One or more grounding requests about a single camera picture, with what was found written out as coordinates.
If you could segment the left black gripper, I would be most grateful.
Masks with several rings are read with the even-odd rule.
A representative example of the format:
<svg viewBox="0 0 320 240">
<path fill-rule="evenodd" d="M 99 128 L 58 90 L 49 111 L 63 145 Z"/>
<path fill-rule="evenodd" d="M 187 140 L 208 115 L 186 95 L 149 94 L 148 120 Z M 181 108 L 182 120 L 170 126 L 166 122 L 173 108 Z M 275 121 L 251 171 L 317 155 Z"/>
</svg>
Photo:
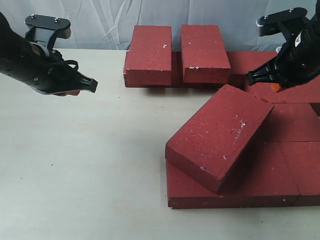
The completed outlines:
<svg viewBox="0 0 320 240">
<path fill-rule="evenodd" d="M 0 15 L 0 72 L 45 95 L 94 94 L 98 87 L 94 78 L 75 73 L 74 60 L 64 60 L 59 51 L 48 52 L 14 32 L 4 14 Z"/>
</svg>

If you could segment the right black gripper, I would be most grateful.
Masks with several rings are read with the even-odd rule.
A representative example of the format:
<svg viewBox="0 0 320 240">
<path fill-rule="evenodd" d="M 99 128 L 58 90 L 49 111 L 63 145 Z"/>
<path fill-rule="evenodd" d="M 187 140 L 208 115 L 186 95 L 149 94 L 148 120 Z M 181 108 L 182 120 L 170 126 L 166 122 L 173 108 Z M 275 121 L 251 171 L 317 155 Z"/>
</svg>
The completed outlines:
<svg viewBox="0 0 320 240">
<path fill-rule="evenodd" d="M 316 78 L 320 74 L 320 17 L 314 15 L 307 20 L 301 32 L 282 45 L 279 54 L 275 65 L 268 61 L 247 73 L 249 86 L 272 83 L 271 89 L 279 93 Z"/>
</svg>

